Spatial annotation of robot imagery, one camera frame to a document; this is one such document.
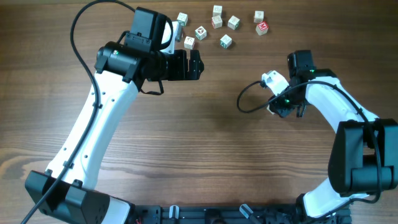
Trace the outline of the red-edged plain wooden block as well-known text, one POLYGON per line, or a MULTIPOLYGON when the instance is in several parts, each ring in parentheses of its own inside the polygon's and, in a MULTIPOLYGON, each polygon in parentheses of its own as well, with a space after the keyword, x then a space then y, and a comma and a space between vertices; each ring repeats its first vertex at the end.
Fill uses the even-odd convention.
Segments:
POLYGON ((273 111, 271 111, 270 105, 267 106, 267 110, 268 110, 271 114, 275 114, 273 111))

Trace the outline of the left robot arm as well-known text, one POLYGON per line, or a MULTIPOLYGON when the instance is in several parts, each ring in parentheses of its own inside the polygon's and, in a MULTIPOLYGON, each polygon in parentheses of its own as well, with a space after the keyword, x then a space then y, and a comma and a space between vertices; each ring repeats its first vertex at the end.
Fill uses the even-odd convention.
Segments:
POLYGON ((90 93, 71 133, 44 172, 29 173, 25 188, 34 210, 67 223, 134 223, 136 206, 95 187, 110 140, 145 81, 199 79, 199 51, 177 50, 182 21, 139 7, 129 30, 108 42, 90 73, 90 93))

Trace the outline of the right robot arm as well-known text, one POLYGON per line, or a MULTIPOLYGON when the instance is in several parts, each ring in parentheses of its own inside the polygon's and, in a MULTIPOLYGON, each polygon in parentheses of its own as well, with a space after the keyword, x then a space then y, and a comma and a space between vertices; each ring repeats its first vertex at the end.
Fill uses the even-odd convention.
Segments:
POLYGON ((321 223, 353 202, 374 203, 383 191, 397 187, 397 122, 381 119, 361 106, 329 68, 313 64, 309 50, 288 55, 289 79, 271 70, 262 75, 271 89, 267 109, 281 118, 304 114, 314 106, 336 136, 328 162, 328 177, 297 200, 303 223, 321 223))

